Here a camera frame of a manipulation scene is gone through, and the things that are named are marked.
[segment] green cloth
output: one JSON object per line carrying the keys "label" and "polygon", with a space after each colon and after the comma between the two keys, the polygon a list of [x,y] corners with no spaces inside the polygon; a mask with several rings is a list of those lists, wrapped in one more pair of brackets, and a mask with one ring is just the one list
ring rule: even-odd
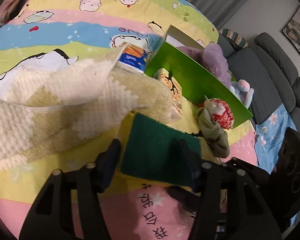
{"label": "green cloth", "polygon": [[201,156],[200,141],[142,114],[136,114],[122,159],[121,172],[141,179],[191,186],[191,174],[179,148],[185,139]]}
{"label": "green cloth", "polygon": [[230,149],[228,143],[228,134],[220,127],[216,121],[211,121],[210,115],[205,107],[201,107],[197,114],[199,128],[202,136],[210,146],[215,157],[226,158],[229,156]]}

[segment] wall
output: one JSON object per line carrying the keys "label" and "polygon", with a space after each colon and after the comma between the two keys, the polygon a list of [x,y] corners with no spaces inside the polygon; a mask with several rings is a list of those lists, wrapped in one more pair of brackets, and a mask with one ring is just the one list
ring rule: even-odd
{"label": "wall", "polygon": [[300,55],[282,34],[299,7],[298,0],[247,0],[223,28],[253,40],[262,32],[269,33],[295,64],[300,75]]}

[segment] gray sofa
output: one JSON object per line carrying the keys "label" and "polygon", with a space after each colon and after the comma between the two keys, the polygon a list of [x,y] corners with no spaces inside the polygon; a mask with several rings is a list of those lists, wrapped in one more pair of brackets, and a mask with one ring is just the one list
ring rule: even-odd
{"label": "gray sofa", "polygon": [[255,90],[253,122],[261,124],[283,103],[300,132],[300,76],[278,43],[268,33],[261,33],[255,44],[244,49],[234,49],[221,34],[218,44],[235,78],[245,79]]}

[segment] green scouring pad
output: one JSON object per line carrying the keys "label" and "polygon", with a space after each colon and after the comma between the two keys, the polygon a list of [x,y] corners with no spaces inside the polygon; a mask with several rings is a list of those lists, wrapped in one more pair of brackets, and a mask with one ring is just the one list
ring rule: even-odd
{"label": "green scouring pad", "polygon": [[200,154],[198,138],[136,114],[122,159],[121,172],[141,179],[190,186],[191,175],[179,139]]}

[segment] black speaker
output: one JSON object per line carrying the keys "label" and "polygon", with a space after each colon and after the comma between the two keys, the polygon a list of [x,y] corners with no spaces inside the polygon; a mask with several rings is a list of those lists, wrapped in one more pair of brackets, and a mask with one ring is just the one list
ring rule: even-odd
{"label": "black speaker", "polygon": [[269,177],[268,204],[281,230],[300,210],[300,133],[287,128],[279,159]]}

